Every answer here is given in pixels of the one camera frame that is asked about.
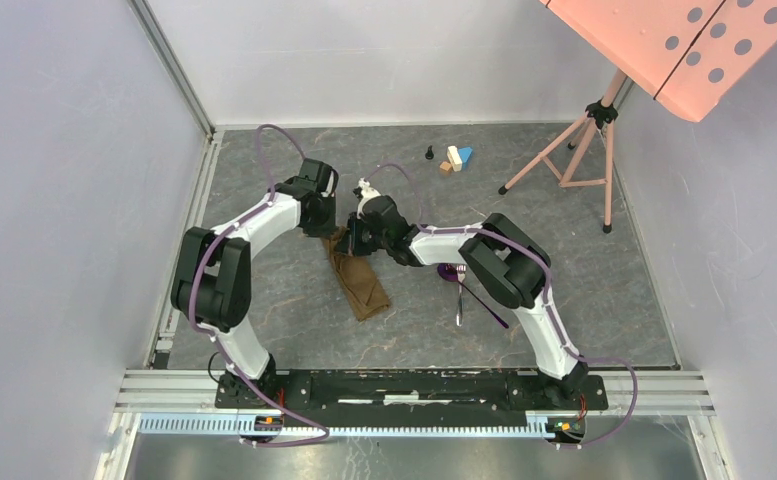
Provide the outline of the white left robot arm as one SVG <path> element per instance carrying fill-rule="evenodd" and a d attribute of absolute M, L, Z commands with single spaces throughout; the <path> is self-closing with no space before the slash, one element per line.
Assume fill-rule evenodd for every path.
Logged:
<path fill-rule="evenodd" d="M 333 167 L 307 158 L 298 175 L 276 184 L 239 217 L 212 229 L 192 227 L 182 238 L 171 304 L 216 345 L 226 369 L 242 378 L 240 394 L 254 407 L 276 399 L 278 381 L 266 373 L 275 370 L 273 358 L 248 319 L 252 260 L 294 229 L 312 238 L 334 234 L 337 183 Z"/>

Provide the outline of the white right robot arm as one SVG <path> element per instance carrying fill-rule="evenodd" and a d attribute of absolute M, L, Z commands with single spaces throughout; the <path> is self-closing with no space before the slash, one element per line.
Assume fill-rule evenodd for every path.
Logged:
<path fill-rule="evenodd" d="M 348 218 L 340 252 L 362 257 L 383 250 L 402 266 L 467 267 L 522 325 L 543 379 L 544 400 L 566 408 L 581 396 L 588 367 L 556 312 L 549 256 L 528 235 L 499 213 L 458 227 L 412 224 L 391 197 L 364 187 L 354 194 L 359 203 Z"/>

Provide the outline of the brown cloth napkin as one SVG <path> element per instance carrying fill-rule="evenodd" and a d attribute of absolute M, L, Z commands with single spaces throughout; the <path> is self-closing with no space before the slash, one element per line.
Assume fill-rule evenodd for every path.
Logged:
<path fill-rule="evenodd" d="M 353 315 L 362 322 L 388 310 L 391 300 L 365 257 L 350 256 L 335 249 L 346 232 L 345 227 L 338 227 L 322 242 Z"/>

